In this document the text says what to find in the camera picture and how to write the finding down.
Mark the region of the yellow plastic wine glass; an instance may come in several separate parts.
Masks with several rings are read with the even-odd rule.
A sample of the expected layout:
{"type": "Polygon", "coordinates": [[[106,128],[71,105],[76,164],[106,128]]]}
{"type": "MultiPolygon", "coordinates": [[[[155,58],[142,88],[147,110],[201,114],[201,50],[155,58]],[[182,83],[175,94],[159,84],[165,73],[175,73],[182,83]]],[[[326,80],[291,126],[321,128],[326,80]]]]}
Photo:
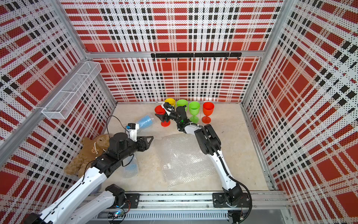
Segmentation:
{"type": "Polygon", "coordinates": [[[176,100],[173,99],[173,98],[167,98],[167,99],[165,100],[165,102],[166,102],[166,103],[169,103],[171,106],[175,106],[175,104],[176,104],[176,100]]]}

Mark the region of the green glass bundle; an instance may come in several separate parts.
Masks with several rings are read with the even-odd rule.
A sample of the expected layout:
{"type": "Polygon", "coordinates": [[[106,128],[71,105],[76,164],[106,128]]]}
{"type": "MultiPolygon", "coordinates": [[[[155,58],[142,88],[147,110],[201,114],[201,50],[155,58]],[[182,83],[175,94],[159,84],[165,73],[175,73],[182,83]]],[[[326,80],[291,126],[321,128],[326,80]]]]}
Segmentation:
{"type": "Polygon", "coordinates": [[[200,103],[193,101],[191,103],[189,103],[189,112],[191,114],[191,117],[189,118],[193,123],[198,123],[199,122],[199,118],[198,118],[198,114],[200,112],[200,103]]]}

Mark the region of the red glass bundle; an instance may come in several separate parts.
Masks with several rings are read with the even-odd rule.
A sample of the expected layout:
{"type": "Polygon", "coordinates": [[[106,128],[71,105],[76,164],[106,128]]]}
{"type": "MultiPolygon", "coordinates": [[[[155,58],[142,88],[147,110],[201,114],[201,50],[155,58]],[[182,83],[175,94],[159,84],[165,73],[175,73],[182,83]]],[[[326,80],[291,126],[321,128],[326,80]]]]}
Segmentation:
{"type": "MultiPolygon", "coordinates": [[[[158,115],[165,115],[166,114],[165,109],[161,105],[156,106],[154,111],[155,111],[155,114],[158,114],[158,115]]],[[[170,125],[169,121],[168,122],[161,121],[161,126],[168,127],[169,125],[170,125]]]]}

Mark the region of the light blue glass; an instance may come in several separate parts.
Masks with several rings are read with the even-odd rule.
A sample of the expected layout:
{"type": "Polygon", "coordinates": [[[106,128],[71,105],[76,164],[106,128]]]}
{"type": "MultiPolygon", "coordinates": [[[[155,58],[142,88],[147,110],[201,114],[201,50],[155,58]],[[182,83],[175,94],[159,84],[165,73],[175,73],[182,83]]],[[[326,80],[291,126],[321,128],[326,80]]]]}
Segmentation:
{"type": "Polygon", "coordinates": [[[130,155],[122,160],[122,177],[132,178],[139,173],[139,166],[136,155],[130,155]]]}

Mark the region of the red plastic wine glass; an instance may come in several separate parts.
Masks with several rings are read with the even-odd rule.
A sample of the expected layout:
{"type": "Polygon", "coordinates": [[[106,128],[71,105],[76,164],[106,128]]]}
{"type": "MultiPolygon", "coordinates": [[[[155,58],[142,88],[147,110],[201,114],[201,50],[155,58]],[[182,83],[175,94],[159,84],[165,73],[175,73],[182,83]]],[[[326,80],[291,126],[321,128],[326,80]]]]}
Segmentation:
{"type": "Polygon", "coordinates": [[[202,117],[202,122],[204,124],[209,124],[211,122],[210,115],[212,115],[214,110],[214,104],[211,102],[205,102],[203,104],[203,113],[204,117],[202,117]]]}

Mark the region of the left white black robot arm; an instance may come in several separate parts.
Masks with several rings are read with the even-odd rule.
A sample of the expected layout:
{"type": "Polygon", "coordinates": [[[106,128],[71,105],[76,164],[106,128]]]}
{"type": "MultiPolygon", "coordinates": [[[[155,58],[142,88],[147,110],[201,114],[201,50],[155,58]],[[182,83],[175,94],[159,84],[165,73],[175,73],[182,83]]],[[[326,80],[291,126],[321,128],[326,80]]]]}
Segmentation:
{"type": "Polygon", "coordinates": [[[109,147],[94,161],[84,175],[60,198],[40,214],[31,213],[25,224],[85,224],[101,211],[128,203],[124,189],[110,185],[97,198],[86,205],[79,205],[87,196],[108,179],[123,160],[149,149],[154,137],[139,136],[131,139],[126,133],[117,133],[109,140],[109,147]]]}

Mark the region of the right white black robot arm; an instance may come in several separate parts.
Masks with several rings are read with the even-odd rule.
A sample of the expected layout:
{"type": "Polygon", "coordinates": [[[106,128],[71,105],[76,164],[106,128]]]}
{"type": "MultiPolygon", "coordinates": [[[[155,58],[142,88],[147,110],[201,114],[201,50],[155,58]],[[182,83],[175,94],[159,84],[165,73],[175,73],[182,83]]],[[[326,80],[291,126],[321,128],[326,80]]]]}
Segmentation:
{"type": "Polygon", "coordinates": [[[185,107],[174,108],[168,102],[160,106],[164,112],[155,114],[162,122],[175,121],[180,132],[194,135],[199,148],[213,163],[222,184],[223,204],[229,207],[252,209],[252,196],[248,188],[234,179],[222,154],[221,141],[210,124],[205,126],[192,122],[186,115],[185,107]]]}

